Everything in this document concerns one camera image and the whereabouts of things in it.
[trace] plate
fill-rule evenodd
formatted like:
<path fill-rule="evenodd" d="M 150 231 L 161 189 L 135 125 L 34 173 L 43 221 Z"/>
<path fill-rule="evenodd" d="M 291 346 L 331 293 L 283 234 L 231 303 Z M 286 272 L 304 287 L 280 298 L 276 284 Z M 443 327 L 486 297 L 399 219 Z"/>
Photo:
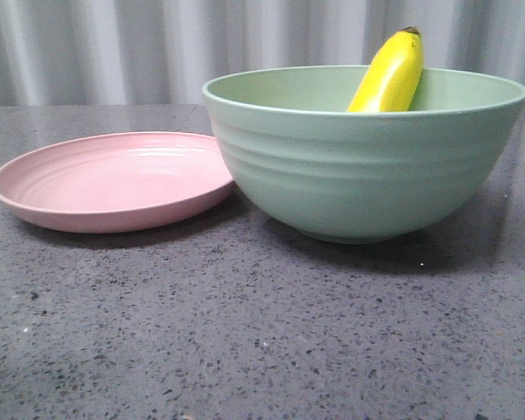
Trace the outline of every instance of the plate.
<path fill-rule="evenodd" d="M 234 188 L 212 136 L 133 132 L 56 143 L 0 168 L 0 200 L 43 228 L 155 228 L 200 214 Z"/>

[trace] bowl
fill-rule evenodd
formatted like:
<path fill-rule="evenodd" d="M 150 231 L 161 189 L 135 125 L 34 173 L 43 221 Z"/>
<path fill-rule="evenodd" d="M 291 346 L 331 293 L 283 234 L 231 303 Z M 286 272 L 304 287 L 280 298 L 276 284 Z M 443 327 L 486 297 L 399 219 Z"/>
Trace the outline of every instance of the bowl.
<path fill-rule="evenodd" d="M 347 113 L 367 68 L 285 67 L 203 86 L 235 183 L 269 216 L 323 241 L 380 242 L 463 206 L 525 102 L 514 81 L 425 68 L 410 111 Z"/>

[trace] bowl rim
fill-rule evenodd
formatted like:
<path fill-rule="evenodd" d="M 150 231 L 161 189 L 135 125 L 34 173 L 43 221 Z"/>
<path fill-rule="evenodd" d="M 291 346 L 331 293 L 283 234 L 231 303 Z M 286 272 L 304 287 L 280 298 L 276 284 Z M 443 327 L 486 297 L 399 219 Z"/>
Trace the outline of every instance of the bowl rim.
<path fill-rule="evenodd" d="M 408 116 L 458 115 L 458 114 L 464 114 L 464 113 L 468 114 L 472 112 L 480 112 L 480 111 L 506 108 L 506 107 L 509 107 L 509 106 L 525 101 L 525 85 L 523 85 L 522 83 L 518 81 L 510 80 L 510 79 L 500 77 L 500 76 L 495 76 L 492 74 L 476 73 L 476 72 L 471 72 L 467 70 L 453 70 L 453 69 L 439 68 L 439 67 L 425 67 L 424 70 L 438 72 L 438 73 L 467 74 L 467 75 L 473 75 L 473 76 L 477 76 L 477 77 L 481 77 L 485 79 L 491 79 L 494 81 L 498 81 L 500 83 L 506 83 L 508 85 L 514 86 L 515 88 L 518 89 L 518 95 L 514 96 L 512 99 L 509 99 L 507 101 L 498 101 L 490 105 L 480 105 L 476 107 L 467 107 L 467 108 L 458 108 L 458 109 L 428 109 L 428 110 L 417 110 L 417 111 L 394 111 L 394 112 L 347 112 L 347 111 L 315 111 L 315 110 L 308 110 L 308 109 L 279 108 L 279 107 L 270 107 L 270 106 L 264 106 L 264 105 L 255 105 L 252 103 L 246 103 L 246 102 L 233 101 L 231 99 L 226 99 L 221 96 L 218 96 L 217 94 L 213 94 L 209 90 L 211 85 L 219 81 L 223 81 L 225 79 L 232 79 L 234 77 L 243 76 L 247 74 L 273 73 L 273 72 L 281 72 L 281 71 L 286 71 L 286 70 L 297 70 L 297 69 L 302 69 L 302 68 L 303 69 L 306 69 L 306 68 L 316 69 L 316 68 L 331 68 L 331 67 L 363 68 L 363 67 L 369 67 L 369 66 L 366 66 L 366 65 L 286 66 L 286 67 L 264 68 L 264 69 L 259 69 L 259 70 L 249 70 L 246 72 L 239 72 L 239 73 L 230 73 L 230 74 L 225 74 L 220 77 L 216 77 L 204 83 L 204 85 L 202 85 L 202 93 L 208 99 L 212 99 L 216 102 L 222 102 L 222 103 L 226 103 L 227 105 L 244 108 L 244 109 L 264 110 L 267 112 L 274 112 L 274 113 L 280 113 L 280 114 L 291 114 L 291 115 L 298 115 L 298 116 L 335 116 L 335 117 L 340 117 L 340 118 L 362 118 L 362 117 L 369 118 L 370 116 L 379 117 L 379 118 L 391 118 L 391 117 L 400 118 L 400 117 L 408 117 Z"/>

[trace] gray speckled countertop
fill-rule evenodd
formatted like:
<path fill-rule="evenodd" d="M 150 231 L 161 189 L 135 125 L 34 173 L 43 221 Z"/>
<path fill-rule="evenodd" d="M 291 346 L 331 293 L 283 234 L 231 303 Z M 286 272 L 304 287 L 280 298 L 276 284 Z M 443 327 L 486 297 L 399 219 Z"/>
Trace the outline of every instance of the gray speckled countertop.
<path fill-rule="evenodd" d="M 55 142 L 210 133 L 196 106 L 0 108 L 0 165 Z M 0 204 L 0 420 L 525 419 L 525 113 L 438 224 L 333 245 L 236 191 L 66 234 Z"/>

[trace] bowl base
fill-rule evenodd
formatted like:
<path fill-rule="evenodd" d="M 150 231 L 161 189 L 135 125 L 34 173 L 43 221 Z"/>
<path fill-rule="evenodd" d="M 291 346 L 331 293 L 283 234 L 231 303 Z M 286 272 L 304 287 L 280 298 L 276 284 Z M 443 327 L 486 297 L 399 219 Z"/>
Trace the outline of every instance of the bowl base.
<path fill-rule="evenodd" d="M 369 243 L 384 242 L 395 237 L 395 235 L 388 236 L 370 236 L 362 238 L 351 238 L 344 236 L 329 236 L 326 234 L 314 234 L 313 232 L 307 232 L 306 230 L 298 229 L 298 231 L 304 235 L 310 236 L 313 239 L 318 239 L 323 242 L 342 243 L 346 245 L 366 245 Z"/>

